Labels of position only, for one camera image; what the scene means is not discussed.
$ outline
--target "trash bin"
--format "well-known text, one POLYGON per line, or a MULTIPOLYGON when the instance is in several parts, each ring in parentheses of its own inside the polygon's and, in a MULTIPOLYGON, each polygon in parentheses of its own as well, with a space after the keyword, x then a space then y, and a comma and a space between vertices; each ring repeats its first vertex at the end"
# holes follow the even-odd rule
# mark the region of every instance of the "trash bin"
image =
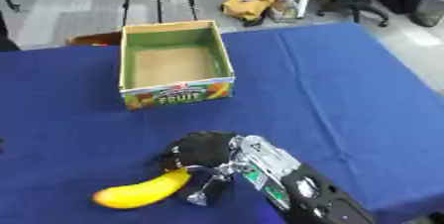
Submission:
POLYGON ((434 27, 444 16, 444 0, 421 0, 410 20, 422 27, 434 27))

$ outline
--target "chair wheel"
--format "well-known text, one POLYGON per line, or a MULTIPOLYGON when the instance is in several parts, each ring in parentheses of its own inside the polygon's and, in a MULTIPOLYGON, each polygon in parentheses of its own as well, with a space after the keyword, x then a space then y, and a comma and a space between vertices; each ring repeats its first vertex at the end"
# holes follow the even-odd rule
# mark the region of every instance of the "chair wheel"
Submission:
POLYGON ((388 22, 388 21, 380 22, 379 26, 380 26, 381 28, 386 28, 386 27, 389 26, 389 22, 388 22))

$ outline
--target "cardboard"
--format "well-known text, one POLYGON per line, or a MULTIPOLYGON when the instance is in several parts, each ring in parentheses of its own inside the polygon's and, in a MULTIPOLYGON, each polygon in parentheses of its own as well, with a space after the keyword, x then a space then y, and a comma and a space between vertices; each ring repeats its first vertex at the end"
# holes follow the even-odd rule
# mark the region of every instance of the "cardboard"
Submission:
POLYGON ((213 21, 125 27, 120 88, 129 109, 231 96, 231 62, 213 21))

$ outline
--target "table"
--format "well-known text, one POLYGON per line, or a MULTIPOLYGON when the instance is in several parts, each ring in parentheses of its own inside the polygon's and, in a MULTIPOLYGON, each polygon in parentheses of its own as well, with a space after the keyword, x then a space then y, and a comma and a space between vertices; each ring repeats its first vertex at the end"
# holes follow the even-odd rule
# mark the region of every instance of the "table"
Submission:
POLYGON ((0 55, 0 222, 282 223, 245 181, 215 207, 170 198, 132 211, 93 204, 156 176, 169 142, 197 130, 258 134, 337 182, 383 224, 444 206, 444 106, 354 24, 223 35, 235 96, 128 112, 118 48, 0 55))

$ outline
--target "black glove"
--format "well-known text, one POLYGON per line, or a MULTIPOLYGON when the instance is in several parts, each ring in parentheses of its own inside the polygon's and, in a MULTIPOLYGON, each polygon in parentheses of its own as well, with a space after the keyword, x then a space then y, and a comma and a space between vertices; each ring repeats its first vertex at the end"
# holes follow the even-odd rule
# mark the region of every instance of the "black glove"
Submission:
POLYGON ((188 166, 216 168, 230 158, 230 132, 196 132, 170 144, 161 154, 161 168, 174 170, 188 166))

